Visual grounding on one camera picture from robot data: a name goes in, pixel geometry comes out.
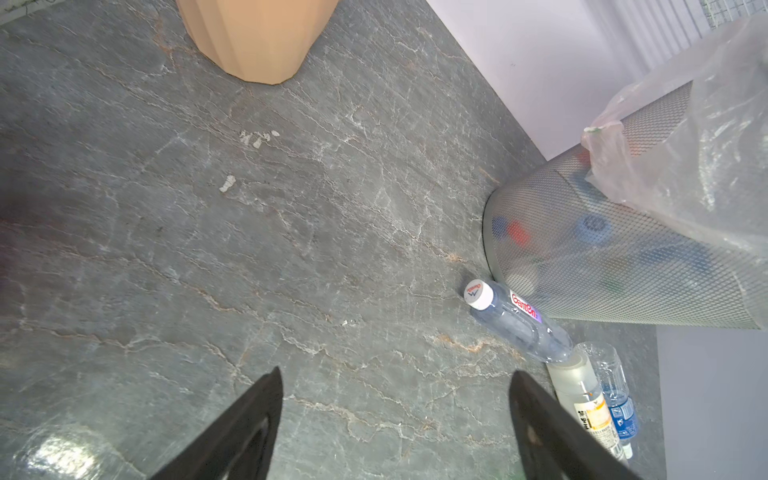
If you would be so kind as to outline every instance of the metal mesh basket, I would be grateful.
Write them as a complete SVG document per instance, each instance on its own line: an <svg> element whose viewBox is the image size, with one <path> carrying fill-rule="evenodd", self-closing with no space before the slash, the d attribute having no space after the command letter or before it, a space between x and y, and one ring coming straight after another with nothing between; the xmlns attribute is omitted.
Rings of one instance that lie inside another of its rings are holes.
<svg viewBox="0 0 768 480"><path fill-rule="evenodd" d="M680 123L690 86L623 120L633 156ZM556 319L754 329L768 318L764 259L613 204L588 171L589 152L577 145L491 195L483 241L496 280Z"/></svg>

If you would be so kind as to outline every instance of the blue label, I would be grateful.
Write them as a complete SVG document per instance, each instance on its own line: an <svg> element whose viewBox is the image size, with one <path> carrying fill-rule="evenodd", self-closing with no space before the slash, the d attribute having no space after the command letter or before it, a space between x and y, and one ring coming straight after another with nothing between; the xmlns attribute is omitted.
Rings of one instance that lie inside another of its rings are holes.
<svg viewBox="0 0 768 480"><path fill-rule="evenodd" d="M637 418L634 416L634 403L627 399L621 405L611 407L611 416L620 439L631 439L637 435Z"/></svg>

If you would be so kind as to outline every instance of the clear plastic bag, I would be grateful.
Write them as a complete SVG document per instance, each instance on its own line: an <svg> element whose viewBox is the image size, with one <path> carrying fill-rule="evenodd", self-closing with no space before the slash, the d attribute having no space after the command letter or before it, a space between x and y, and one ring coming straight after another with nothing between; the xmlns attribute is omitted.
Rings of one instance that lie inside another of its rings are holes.
<svg viewBox="0 0 768 480"><path fill-rule="evenodd" d="M683 120L632 157L621 118L693 81ZM620 91L581 144L610 200L700 242L768 257L768 15L739 19Z"/></svg>

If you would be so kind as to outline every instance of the bottle with white cap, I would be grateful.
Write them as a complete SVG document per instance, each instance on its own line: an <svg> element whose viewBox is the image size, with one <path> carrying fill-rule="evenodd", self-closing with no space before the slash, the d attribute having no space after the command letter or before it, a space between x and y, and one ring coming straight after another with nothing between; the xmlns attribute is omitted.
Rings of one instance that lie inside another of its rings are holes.
<svg viewBox="0 0 768 480"><path fill-rule="evenodd" d="M631 439L637 435L640 423L634 413L634 403L629 396L629 387L619 354L612 345L603 342L583 342L576 347L583 349L589 356L605 401L611 409L624 455L627 459L632 458Z"/></svg>
<svg viewBox="0 0 768 480"><path fill-rule="evenodd" d="M547 370L565 411L617 460L626 462L611 410L587 353L576 348L568 361L548 363Z"/></svg>
<svg viewBox="0 0 768 480"><path fill-rule="evenodd" d="M517 293L494 281L473 280L464 290L472 316L516 349L542 362L562 362L573 343L558 324L543 316Z"/></svg>

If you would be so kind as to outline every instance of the beige object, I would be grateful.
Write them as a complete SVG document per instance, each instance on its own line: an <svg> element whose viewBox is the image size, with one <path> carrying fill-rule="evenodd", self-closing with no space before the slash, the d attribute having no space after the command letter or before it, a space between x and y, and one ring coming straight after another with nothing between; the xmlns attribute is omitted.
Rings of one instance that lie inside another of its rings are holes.
<svg viewBox="0 0 768 480"><path fill-rule="evenodd" d="M200 51L245 81L279 84L299 70L339 0L176 0Z"/></svg>

